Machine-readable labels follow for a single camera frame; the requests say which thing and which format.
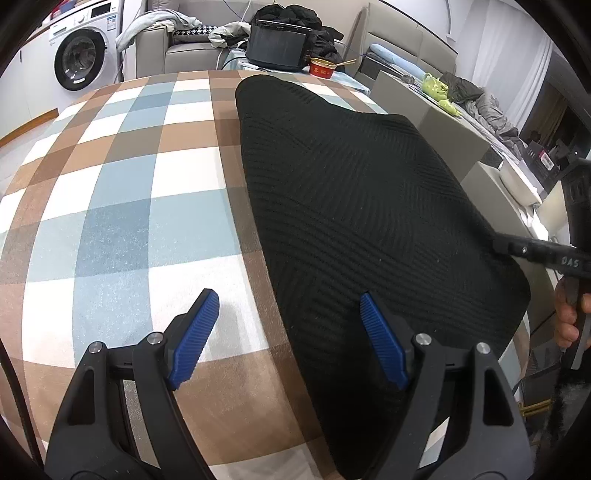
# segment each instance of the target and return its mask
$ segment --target wire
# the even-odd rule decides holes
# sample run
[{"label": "wire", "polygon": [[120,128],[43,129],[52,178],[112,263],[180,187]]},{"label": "wire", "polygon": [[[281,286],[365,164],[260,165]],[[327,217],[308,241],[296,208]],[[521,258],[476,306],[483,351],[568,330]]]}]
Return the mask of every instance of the wire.
[{"label": "wire", "polygon": [[[139,11],[140,11],[140,10],[142,10],[142,7],[143,7],[143,4],[140,4],[140,5],[139,5],[139,8],[138,8],[138,10],[137,10],[137,12],[135,13],[135,15],[134,15],[133,19],[131,20],[132,22],[133,22],[133,21],[134,21],[136,18],[138,18],[138,16],[139,16]],[[119,66],[119,68],[117,69],[117,74],[115,75],[115,78],[113,79],[113,85],[114,85],[115,83],[117,83],[117,79],[119,78],[119,72],[122,72],[122,71],[123,71],[123,65],[125,64],[125,59],[127,58],[127,48],[126,48],[126,49],[123,51],[123,55],[122,55],[122,58],[121,58],[121,65],[120,65],[120,66]]]},{"label": "wire", "polygon": [[226,2],[226,0],[222,0],[226,6],[230,9],[230,12],[232,12],[234,15],[236,15],[238,18],[240,18],[240,15],[238,15],[234,10],[232,10],[232,7],[230,7],[230,5],[228,5],[228,2]]},{"label": "wire", "polygon": [[217,70],[217,66],[220,65],[220,57],[222,56],[222,53],[223,53],[223,48],[220,48],[220,54],[217,56],[217,60],[216,60],[216,70]]},{"label": "wire", "polygon": [[35,438],[35,429],[31,422],[31,416],[29,415],[29,409],[27,408],[27,402],[25,401],[25,395],[22,393],[21,384],[18,381],[17,373],[14,371],[14,366],[10,361],[8,352],[4,348],[2,339],[0,339],[0,365],[8,380],[8,385],[14,398],[14,403],[17,404],[18,416],[21,419],[22,429],[25,432],[25,438],[27,439],[27,445],[29,451],[33,457],[33,461],[43,469],[43,458],[39,451],[39,445],[37,445],[37,439]]},{"label": "wire", "polygon": [[228,65],[228,63],[230,63],[232,60],[240,60],[241,58],[242,58],[242,57],[237,57],[237,58],[233,58],[233,59],[230,59],[230,60],[226,60],[226,61],[224,62],[224,64],[222,65],[222,68],[221,68],[220,70],[223,70],[223,69],[224,69],[224,67],[225,67],[226,65]]},{"label": "wire", "polygon": [[242,18],[240,19],[241,22],[244,22],[244,17],[246,16],[246,12],[248,12],[248,9],[251,7],[251,2],[252,2],[252,0],[248,0],[248,5],[246,6],[246,10],[244,10],[244,13],[242,14]]},{"label": "wire", "polygon": [[535,333],[535,332],[537,332],[537,331],[540,329],[540,327],[541,327],[543,324],[545,324],[545,323],[546,323],[548,320],[550,320],[550,319],[551,319],[551,318],[554,316],[554,314],[555,314],[555,313],[556,313],[556,310],[553,310],[553,311],[552,311],[552,313],[550,313],[550,315],[548,315],[548,316],[547,316],[547,317],[546,317],[544,320],[542,320],[542,321],[540,322],[540,324],[539,324],[539,325],[538,325],[536,328],[534,328],[534,329],[531,331],[531,333],[530,333],[530,338],[531,338],[531,337],[534,335],[534,333]]}]

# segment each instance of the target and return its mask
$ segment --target white washing machine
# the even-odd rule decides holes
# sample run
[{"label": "white washing machine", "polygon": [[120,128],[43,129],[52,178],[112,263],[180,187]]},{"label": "white washing machine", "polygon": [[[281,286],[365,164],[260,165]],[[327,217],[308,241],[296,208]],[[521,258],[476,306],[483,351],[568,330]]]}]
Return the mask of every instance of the white washing machine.
[{"label": "white washing machine", "polygon": [[58,106],[111,85],[118,76],[119,0],[88,2],[65,15],[49,32]]}]

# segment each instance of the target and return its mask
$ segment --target black cable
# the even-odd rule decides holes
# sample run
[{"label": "black cable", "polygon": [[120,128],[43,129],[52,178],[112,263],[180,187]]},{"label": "black cable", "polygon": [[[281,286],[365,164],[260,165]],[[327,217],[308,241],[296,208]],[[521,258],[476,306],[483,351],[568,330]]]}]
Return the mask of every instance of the black cable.
[{"label": "black cable", "polygon": [[31,416],[29,415],[29,409],[27,408],[25,395],[22,393],[22,388],[20,382],[18,381],[17,373],[15,372],[14,366],[10,361],[8,352],[4,348],[2,339],[0,339],[0,365],[2,365],[2,369],[4,370],[4,374],[8,380],[8,385],[10,385],[10,390],[12,391],[12,396],[14,397],[14,401],[17,404],[18,416],[21,419],[22,429],[25,432],[25,437],[27,439],[27,444],[29,445],[29,450],[31,451],[33,461],[39,467],[41,467],[41,469],[43,469],[43,458],[41,458],[41,452],[39,451],[39,446],[37,445],[35,430],[33,429],[33,423],[31,422]]},{"label": "black cable", "polygon": [[548,320],[550,320],[555,313],[556,313],[556,310],[553,310],[552,313],[550,313],[550,315],[548,315],[544,320],[542,320],[540,322],[540,324],[531,331],[530,338],[532,338],[534,336],[534,333],[537,332],[543,324],[545,324]]},{"label": "black cable", "polygon": [[222,0],[222,1],[223,1],[223,2],[226,4],[226,6],[227,6],[227,7],[230,9],[230,11],[231,11],[231,12],[232,12],[234,15],[236,15],[238,18],[242,19],[242,15],[238,15],[238,14],[237,14],[237,13],[236,13],[234,10],[232,10],[232,7],[230,7],[230,5],[228,5],[228,2],[226,2],[226,0]]},{"label": "black cable", "polygon": [[235,58],[233,58],[233,59],[226,60],[226,61],[225,61],[225,63],[222,65],[222,68],[221,68],[220,70],[223,70],[223,68],[224,68],[226,65],[228,65],[228,63],[230,63],[232,60],[240,60],[241,58],[242,58],[242,57],[235,57]]}]

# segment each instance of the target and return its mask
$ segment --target cushion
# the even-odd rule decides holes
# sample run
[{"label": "cushion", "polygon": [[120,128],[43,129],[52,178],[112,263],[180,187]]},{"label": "cushion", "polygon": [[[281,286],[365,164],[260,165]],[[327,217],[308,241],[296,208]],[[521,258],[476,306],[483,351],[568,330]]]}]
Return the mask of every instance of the cushion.
[{"label": "cushion", "polygon": [[162,10],[168,8],[169,10],[178,11],[181,0],[148,0],[148,10]]},{"label": "cushion", "polygon": [[195,43],[209,41],[209,34],[217,27],[214,25],[199,25],[190,30],[177,30],[173,33],[173,43]]},{"label": "cushion", "polygon": [[423,32],[414,20],[382,2],[369,3],[367,32],[416,56],[423,41]]},{"label": "cushion", "polygon": [[433,65],[428,64],[426,61],[418,59],[417,60],[417,66],[421,69],[421,70],[425,70],[425,72],[430,73],[431,75],[433,75],[435,78],[439,78],[441,76],[441,73],[439,70],[437,70]]},{"label": "cushion", "polygon": [[228,52],[227,48],[214,48],[209,42],[179,43],[166,52],[164,73],[221,69]]},{"label": "cushion", "polygon": [[375,35],[373,35],[371,33],[367,33],[367,35],[365,37],[366,38],[365,38],[364,45],[366,45],[366,49],[364,51],[369,50],[369,45],[371,45],[373,43],[377,43],[378,45],[383,46],[385,49],[395,53],[396,55],[403,58],[404,60],[408,60],[409,62],[414,63],[414,64],[417,63],[418,57],[416,55],[413,55],[410,52],[407,52],[406,50],[404,50],[403,48],[400,48],[400,47],[394,45],[393,43],[390,43],[388,40],[384,40],[383,38],[376,37]]},{"label": "cushion", "polygon": [[425,76],[425,71],[421,70],[414,63],[408,60],[404,60],[404,58],[402,58],[401,56],[396,55],[394,52],[389,51],[387,48],[384,48],[383,46],[378,45],[377,43],[372,43],[369,46],[369,49],[377,55],[379,55],[380,57],[382,57],[385,61],[389,63],[394,63],[396,66],[402,68],[403,70],[406,70],[419,80],[422,80]]},{"label": "cushion", "polygon": [[418,53],[420,60],[436,69],[441,75],[443,72],[453,73],[456,71],[456,57],[457,53],[441,38],[423,29],[423,42]]}]

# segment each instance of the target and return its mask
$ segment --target clothing pile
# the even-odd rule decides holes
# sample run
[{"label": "clothing pile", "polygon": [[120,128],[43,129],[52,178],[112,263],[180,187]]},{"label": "clothing pile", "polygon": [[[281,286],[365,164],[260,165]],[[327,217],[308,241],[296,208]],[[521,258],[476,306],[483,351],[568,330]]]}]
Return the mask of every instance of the clothing pile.
[{"label": "clothing pile", "polygon": [[499,100],[487,88],[478,88],[466,79],[452,73],[444,73],[439,80],[449,87],[447,97],[456,102],[491,134],[497,137],[511,153],[521,160],[525,146],[519,138],[519,130],[513,125],[499,104]]},{"label": "clothing pile", "polygon": [[[317,34],[312,57],[325,59],[332,63],[343,61],[343,57],[335,47],[335,40],[342,40],[344,35],[332,27],[324,26],[314,10],[301,5],[290,5],[285,8],[278,4],[266,5],[255,13],[251,25],[255,20],[268,20],[311,28]],[[337,71],[344,72],[345,68],[337,67]]]},{"label": "clothing pile", "polygon": [[231,22],[222,27],[215,28],[209,34],[209,41],[214,48],[231,48],[247,40],[250,34],[250,24],[246,22]]}]

